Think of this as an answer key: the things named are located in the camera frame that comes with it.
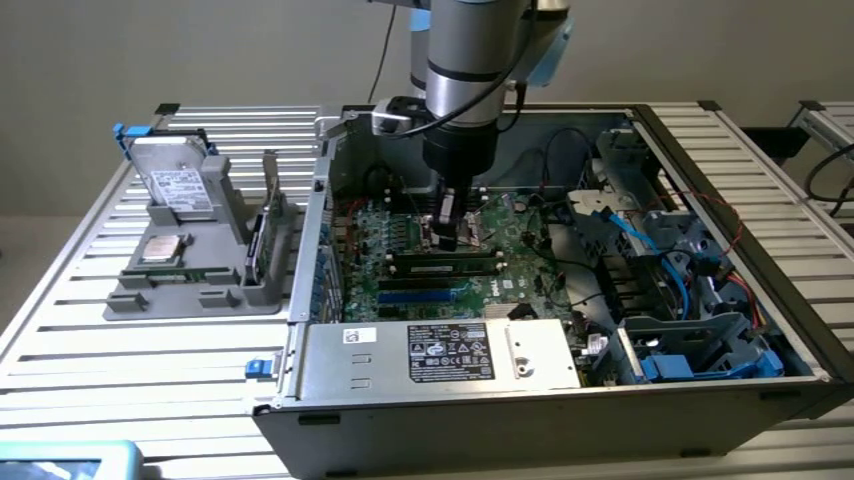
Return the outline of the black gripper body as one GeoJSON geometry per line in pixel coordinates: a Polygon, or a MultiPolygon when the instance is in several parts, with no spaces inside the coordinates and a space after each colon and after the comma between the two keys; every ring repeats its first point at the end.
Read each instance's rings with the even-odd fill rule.
{"type": "Polygon", "coordinates": [[[474,177],[490,170],[498,138],[495,122],[478,127],[443,125],[425,133],[423,160],[447,188],[469,190],[474,177]]]}

